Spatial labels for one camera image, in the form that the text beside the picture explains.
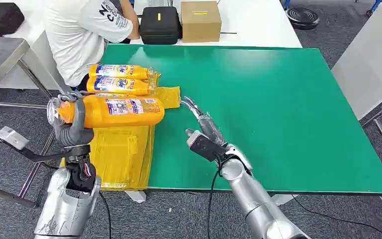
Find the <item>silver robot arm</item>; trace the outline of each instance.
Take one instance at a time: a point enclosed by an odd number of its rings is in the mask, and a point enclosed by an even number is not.
[[[75,103],[72,124],[57,118],[55,109],[63,101]],[[0,142],[33,162],[65,159],[65,167],[56,170],[50,180],[47,198],[34,230],[36,239],[78,239],[93,214],[101,180],[90,163],[88,143],[94,134],[92,129],[84,128],[84,119],[85,107],[80,93],[71,92],[51,99],[48,121],[55,130],[56,139],[64,147],[62,153],[53,155],[35,154],[26,147],[29,141],[21,134],[6,126],[0,130]],[[78,196],[68,195],[67,189]]]
[[[229,182],[246,223],[255,239],[310,239],[276,206],[263,186],[252,176],[253,169],[244,153],[227,143],[208,114],[204,114],[188,97],[181,103],[197,118],[203,131],[187,129],[190,149],[215,161]]]

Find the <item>yellow bottle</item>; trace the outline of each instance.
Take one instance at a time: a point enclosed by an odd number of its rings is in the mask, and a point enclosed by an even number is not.
[[[83,101],[86,108],[86,128],[155,125],[165,115],[162,102],[156,98],[89,95],[84,96]],[[61,102],[55,107],[55,111],[48,111],[48,118],[53,117],[72,123],[74,103]]]
[[[153,73],[152,68],[144,68],[139,65],[94,64],[89,69],[89,76],[111,76],[135,80],[149,79]]]
[[[87,91],[96,93],[129,94],[133,96],[147,96],[154,92],[155,83],[148,83],[109,76],[90,76],[87,81]]]

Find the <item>black cable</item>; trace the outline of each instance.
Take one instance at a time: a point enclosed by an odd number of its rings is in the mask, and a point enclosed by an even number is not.
[[[110,220],[109,205],[107,204],[106,198],[104,198],[103,193],[99,192],[104,205],[106,206],[107,217],[109,218],[109,239],[112,239],[112,221]]]
[[[207,238],[210,239],[210,209],[211,209],[211,199],[213,198],[213,188],[214,182],[216,182],[217,175],[219,174],[219,170],[216,171],[213,177],[213,181],[211,182],[210,195],[208,196],[208,208],[207,208]]]
[[[55,169],[55,170],[58,169],[58,167],[50,166],[49,164],[47,164],[45,162],[42,162],[42,165],[45,166],[46,168]]]
[[[319,215],[319,216],[323,216],[323,217],[327,217],[327,218],[331,218],[331,219],[334,219],[334,220],[337,220],[337,221],[341,221],[341,222],[346,222],[346,223],[354,223],[354,224],[358,224],[358,225],[362,225],[362,226],[366,226],[366,227],[369,227],[369,228],[372,228],[372,229],[375,229],[377,230],[378,232],[380,232],[382,234],[382,230],[380,229],[377,229],[371,225],[368,225],[368,224],[365,224],[365,223],[358,223],[358,222],[353,222],[353,221],[348,221],[348,220],[344,220],[344,219],[339,219],[339,218],[335,218],[335,217],[332,217],[332,216],[329,216],[329,215],[326,215],[326,214],[322,214],[322,213],[318,213],[318,212],[314,212],[314,211],[311,211],[309,209],[307,209],[306,207],[304,207],[293,195],[292,195],[293,199],[295,199],[295,201],[302,207],[304,208],[306,211],[310,212],[310,213],[313,213],[313,214],[316,214],[316,215]]]

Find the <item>white t-shirt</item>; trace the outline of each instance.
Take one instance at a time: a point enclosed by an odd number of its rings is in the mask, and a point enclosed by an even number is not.
[[[48,0],[44,22],[58,71],[73,87],[100,61],[105,39],[118,43],[132,31],[110,0]]]

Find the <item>person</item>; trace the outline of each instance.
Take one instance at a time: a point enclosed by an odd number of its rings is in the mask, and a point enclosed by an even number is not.
[[[48,0],[44,26],[57,69],[73,90],[87,90],[89,67],[107,42],[138,39],[138,18],[129,0]]]

